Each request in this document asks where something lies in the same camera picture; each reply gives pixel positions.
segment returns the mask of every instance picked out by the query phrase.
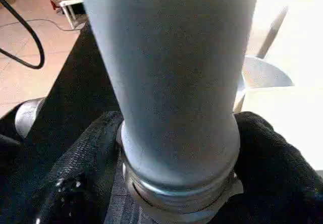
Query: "white table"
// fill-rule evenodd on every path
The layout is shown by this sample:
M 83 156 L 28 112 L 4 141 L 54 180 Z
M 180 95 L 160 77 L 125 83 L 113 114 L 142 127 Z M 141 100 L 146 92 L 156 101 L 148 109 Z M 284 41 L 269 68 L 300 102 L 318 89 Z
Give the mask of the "white table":
M 74 11 L 72 9 L 72 5 L 80 4 L 80 3 L 83 3 L 83 0 L 65 0 L 65 1 L 59 2 L 59 5 L 62 8 L 62 10 L 64 11 L 65 16 L 66 16 L 67 20 L 69 21 L 72 29 L 74 29 L 76 26 L 75 25 L 76 17 L 75 17 Z

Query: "gray pipe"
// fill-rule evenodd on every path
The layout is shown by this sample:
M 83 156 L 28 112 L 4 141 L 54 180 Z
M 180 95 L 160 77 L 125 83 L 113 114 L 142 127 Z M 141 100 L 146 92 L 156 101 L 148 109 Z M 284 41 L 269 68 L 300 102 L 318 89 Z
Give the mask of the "gray pipe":
M 232 109 L 256 0 L 84 1 L 137 191 L 170 212 L 203 209 L 239 153 Z M 160 200 L 180 196 L 195 204 Z

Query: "gray metal object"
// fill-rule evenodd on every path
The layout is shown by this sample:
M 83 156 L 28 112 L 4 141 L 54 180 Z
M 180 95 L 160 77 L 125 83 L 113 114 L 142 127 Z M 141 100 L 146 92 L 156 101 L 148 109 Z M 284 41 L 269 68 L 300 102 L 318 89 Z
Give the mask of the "gray metal object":
M 256 0 L 84 2 L 125 118 L 129 186 L 158 222 L 205 222 L 239 153 L 232 108 Z
M 292 80 L 279 68 L 255 57 L 245 57 L 242 74 L 248 88 L 294 86 Z
M 27 137 L 44 102 L 45 98 L 32 99 L 23 103 L 17 110 L 15 127 L 22 138 Z

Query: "black hose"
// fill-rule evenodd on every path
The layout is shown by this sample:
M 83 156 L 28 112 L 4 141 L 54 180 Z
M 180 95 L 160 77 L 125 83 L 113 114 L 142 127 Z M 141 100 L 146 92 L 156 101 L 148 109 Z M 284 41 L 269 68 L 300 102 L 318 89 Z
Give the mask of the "black hose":
M 44 62 L 45 62 L 45 53 L 44 53 L 44 49 L 42 48 L 42 45 L 40 43 L 39 38 L 37 37 L 36 33 L 34 32 L 34 30 L 28 25 L 28 23 L 14 10 L 14 8 L 12 8 L 5 0 L 0 0 L 0 3 L 3 4 L 3 6 L 5 8 L 7 8 L 7 10 L 14 16 L 16 17 L 16 19 L 26 28 L 26 30 L 30 33 L 30 35 L 34 38 L 36 45 L 38 47 L 39 50 L 39 55 L 40 55 L 40 62 L 38 65 L 32 65 L 14 55 L 12 55 L 11 53 L 3 50 L 0 48 L 0 52 L 3 53 L 4 55 L 12 58 L 13 60 L 16 60 L 17 62 L 32 68 L 32 69 L 41 69 L 44 66 Z

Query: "black cable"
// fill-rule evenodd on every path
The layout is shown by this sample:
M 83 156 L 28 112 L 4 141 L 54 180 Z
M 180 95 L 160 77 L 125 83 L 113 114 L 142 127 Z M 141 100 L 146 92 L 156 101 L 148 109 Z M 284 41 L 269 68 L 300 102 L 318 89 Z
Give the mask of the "black cable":
M 30 22 L 30 21 L 47 21 L 47 22 L 51 22 L 52 24 L 54 24 L 57 28 L 59 28 L 62 31 L 80 31 L 82 29 L 82 28 L 81 29 L 63 29 L 63 28 L 59 27 L 59 25 L 56 22 L 48 20 L 48 19 L 30 19 L 30 20 L 25 20 L 25 21 L 27 21 L 27 22 Z M 0 25 L 0 28 L 5 27 L 5 26 L 19 24 L 19 23 L 20 22 L 13 22 L 13 23 L 9 23 L 9 24 Z
M 12 8 L 5 0 L 0 0 L 0 3 L 3 4 L 3 6 L 14 16 L 16 17 L 16 19 L 19 21 L 19 23 L 21 23 L 26 30 L 30 33 L 30 35 L 34 38 L 36 45 L 38 47 L 39 50 L 39 55 L 40 55 L 40 62 L 38 65 L 32 65 L 14 55 L 12 55 L 11 53 L 3 50 L 0 48 L 0 52 L 10 58 L 12 58 L 13 60 L 16 60 L 17 62 L 21 63 L 22 65 L 25 65 L 26 67 L 32 68 L 32 69 L 41 69 L 44 66 L 44 62 L 45 62 L 45 53 L 44 53 L 44 49 L 42 48 L 42 45 L 39 41 L 39 38 L 37 37 L 36 33 L 34 32 L 34 30 L 28 25 L 28 23 L 14 10 L 14 8 Z

